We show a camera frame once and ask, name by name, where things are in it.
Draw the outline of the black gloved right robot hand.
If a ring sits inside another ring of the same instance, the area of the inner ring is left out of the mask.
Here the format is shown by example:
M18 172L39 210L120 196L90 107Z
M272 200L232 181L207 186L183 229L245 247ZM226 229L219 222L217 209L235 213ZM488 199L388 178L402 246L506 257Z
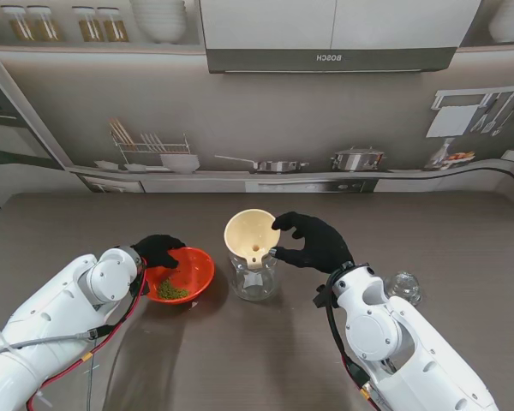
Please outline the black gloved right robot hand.
M314 268L326 274L355 265L344 238L331 225L317 217L289 211L275 218L272 229L293 229L292 238L304 240L304 246L299 250L280 246L274 248L274 257L286 264L298 268Z

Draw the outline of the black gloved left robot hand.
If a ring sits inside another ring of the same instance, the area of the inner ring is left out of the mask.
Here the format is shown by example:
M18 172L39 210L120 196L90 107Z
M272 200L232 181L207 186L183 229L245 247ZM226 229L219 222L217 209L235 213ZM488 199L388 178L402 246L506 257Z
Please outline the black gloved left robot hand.
M150 235L131 247L142 257L147 268L176 269L179 263L170 256L169 251L183 248L185 244L170 235Z

